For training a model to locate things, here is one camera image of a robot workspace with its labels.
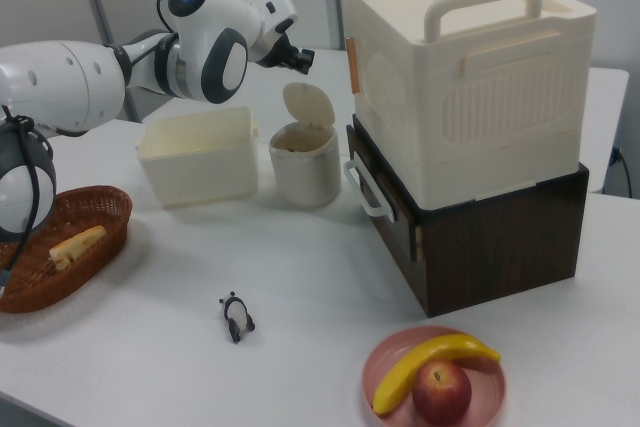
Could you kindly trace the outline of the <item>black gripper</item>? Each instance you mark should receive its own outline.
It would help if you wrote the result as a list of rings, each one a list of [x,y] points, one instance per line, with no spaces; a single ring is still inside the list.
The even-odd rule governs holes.
[[[271,50],[256,61],[261,67],[286,67],[297,72],[308,72],[313,65],[315,52],[294,47],[286,33],[273,44]]]

